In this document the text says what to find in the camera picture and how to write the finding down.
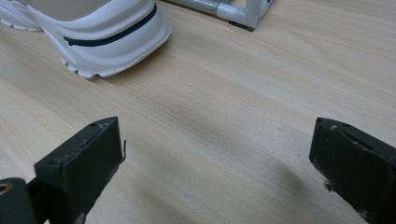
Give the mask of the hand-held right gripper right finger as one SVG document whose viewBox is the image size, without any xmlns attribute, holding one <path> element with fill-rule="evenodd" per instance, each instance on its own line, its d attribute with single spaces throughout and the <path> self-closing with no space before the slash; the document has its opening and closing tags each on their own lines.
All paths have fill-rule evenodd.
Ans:
<svg viewBox="0 0 396 224">
<path fill-rule="evenodd" d="M 309 160 L 369 224 L 396 224 L 396 148 L 347 123 L 318 118 Z"/>
</svg>

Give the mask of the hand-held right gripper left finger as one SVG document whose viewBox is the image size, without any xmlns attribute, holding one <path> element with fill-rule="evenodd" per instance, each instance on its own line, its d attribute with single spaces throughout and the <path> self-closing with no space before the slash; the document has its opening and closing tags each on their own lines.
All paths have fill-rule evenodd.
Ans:
<svg viewBox="0 0 396 224">
<path fill-rule="evenodd" d="M 118 118 L 84 127 L 35 164 L 29 192 L 37 220 L 84 224 L 123 161 Z"/>
</svg>

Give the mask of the grey metal shoe rack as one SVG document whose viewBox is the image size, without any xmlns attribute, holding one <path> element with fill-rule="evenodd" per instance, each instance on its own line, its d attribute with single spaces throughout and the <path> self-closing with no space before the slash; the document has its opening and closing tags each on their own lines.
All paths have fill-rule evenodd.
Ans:
<svg viewBox="0 0 396 224">
<path fill-rule="evenodd" d="M 274 0 L 246 0 L 246 4 L 243 7 L 232 5 L 232 0 L 162 1 L 216 16 L 234 26 L 253 32 Z"/>
</svg>

